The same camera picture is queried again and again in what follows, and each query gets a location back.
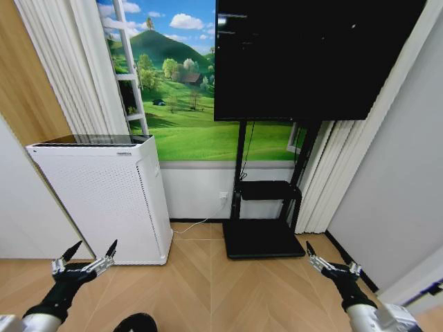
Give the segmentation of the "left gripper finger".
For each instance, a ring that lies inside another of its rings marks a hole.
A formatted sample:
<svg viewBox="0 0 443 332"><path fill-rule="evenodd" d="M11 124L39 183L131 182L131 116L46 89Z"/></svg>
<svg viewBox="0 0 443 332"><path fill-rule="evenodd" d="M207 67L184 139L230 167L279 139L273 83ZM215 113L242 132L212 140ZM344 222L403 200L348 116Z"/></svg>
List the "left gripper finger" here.
<svg viewBox="0 0 443 332"><path fill-rule="evenodd" d="M110 245L109 249L105 253L105 256L95 260L93 263L87 266L88 273L95 273L97 276L105 272L110 266L114 265L114 255L116 254L116 246L118 240L115 239Z"/></svg>
<svg viewBox="0 0 443 332"><path fill-rule="evenodd" d="M61 257L52 260L51 268L53 275L57 275L65 271L67 263L72 259L74 254L78 251L81 244L82 240L78 241L76 244L68 248Z"/></svg>

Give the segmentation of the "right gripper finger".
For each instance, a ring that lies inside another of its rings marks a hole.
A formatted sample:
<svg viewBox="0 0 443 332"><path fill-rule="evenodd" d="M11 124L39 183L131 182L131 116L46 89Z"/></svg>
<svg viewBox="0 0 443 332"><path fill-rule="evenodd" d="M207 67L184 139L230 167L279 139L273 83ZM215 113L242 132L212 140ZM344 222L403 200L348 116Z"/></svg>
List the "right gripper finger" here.
<svg viewBox="0 0 443 332"><path fill-rule="evenodd" d="M356 263L355 260L353 260L353 258L351 258L351 256L347 253L347 251L344 250L343 248L339 248L338 251L343 261L346 263L347 267L349 268L350 273L359 277L362 269L361 265Z"/></svg>
<svg viewBox="0 0 443 332"><path fill-rule="evenodd" d="M322 257L316 255L314 247L310 244L310 242L306 241L306 247L310 264L320 273L323 270L329 270L329 263Z"/></svg>

